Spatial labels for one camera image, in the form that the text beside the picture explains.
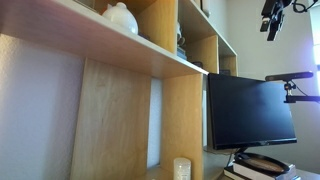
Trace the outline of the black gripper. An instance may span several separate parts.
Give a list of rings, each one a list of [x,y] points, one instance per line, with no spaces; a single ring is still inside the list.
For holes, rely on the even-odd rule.
[[[292,0],[265,0],[261,16],[262,24],[260,27],[261,32],[267,32],[269,28],[268,41],[274,41],[277,33],[281,30],[283,24],[283,11],[285,7],[290,5]]]

